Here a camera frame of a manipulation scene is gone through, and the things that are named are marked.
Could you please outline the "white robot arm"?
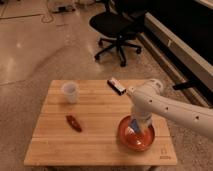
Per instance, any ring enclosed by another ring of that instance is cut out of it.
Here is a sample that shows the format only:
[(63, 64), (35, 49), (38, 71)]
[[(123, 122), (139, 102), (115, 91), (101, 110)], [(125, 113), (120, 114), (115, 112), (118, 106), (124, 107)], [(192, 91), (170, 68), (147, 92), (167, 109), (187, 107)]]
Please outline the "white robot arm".
[(138, 125), (149, 126), (151, 114), (155, 113), (213, 141), (213, 109), (166, 98), (163, 90), (164, 85), (158, 79), (149, 79), (127, 89), (133, 103), (132, 117)]

